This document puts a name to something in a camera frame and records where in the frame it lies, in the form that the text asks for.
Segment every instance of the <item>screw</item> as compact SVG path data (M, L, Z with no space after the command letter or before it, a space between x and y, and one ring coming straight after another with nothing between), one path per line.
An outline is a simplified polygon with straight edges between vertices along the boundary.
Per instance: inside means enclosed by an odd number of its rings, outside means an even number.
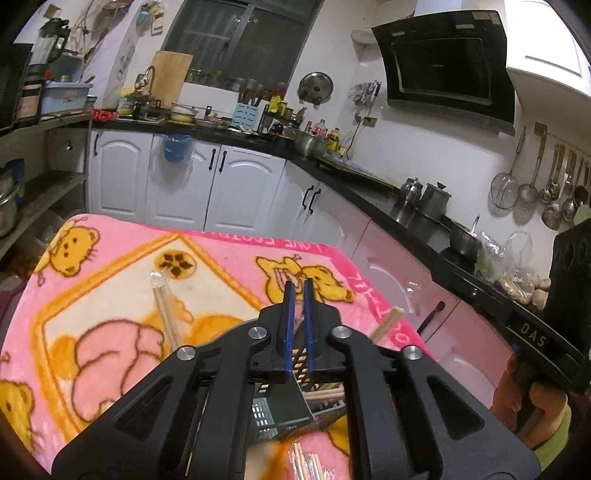
M267 336L267 329L265 327L252 327L248 330L248 336L253 340L260 340Z
M191 360L195 358L196 353L196 350L192 346L184 346L178 350L177 357L183 361Z
M333 328L330 333L337 338L349 338L351 336L351 329L344 325L339 325L338 327Z
M418 360L423 356L423 351L416 345L409 345L402 351L404 356L409 360Z

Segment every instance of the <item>blue trash bin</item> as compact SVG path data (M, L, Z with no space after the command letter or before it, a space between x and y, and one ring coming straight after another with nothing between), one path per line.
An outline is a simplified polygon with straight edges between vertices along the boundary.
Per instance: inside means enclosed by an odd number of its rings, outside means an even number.
M164 158L170 163L181 163L187 156L192 137L188 135L166 135L164 137Z

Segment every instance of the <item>black countertop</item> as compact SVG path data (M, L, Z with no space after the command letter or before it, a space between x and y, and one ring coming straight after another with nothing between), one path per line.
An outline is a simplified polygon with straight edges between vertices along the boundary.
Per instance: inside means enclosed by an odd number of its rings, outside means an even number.
M414 209L398 206L396 192L370 180L343 174L319 161L308 160L294 151L263 139L229 131L122 120L95 123L94 127L160 135L186 134L199 141L245 148L284 158L355 205L423 263L431 271L436 283L470 303L489 320L506 321L507 315L514 307L523 309L500 289L475 276L474 265L466 262L450 248L449 219L444 217L441 222L434 222Z

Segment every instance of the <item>cutting board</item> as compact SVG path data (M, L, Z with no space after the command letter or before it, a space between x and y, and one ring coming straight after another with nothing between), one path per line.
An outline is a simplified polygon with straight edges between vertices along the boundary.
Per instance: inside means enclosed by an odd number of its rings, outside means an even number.
M152 96L162 101L163 108L170 108L171 102L177 102L181 94L192 55L173 51L157 51L152 59L156 68L156 78L152 87Z

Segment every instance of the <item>black range hood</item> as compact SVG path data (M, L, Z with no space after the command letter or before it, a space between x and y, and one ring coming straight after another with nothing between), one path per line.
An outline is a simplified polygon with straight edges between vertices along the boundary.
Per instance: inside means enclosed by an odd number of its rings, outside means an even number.
M507 39L492 10L405 18L372 29L384 59L388 104L464 119L515 135Z

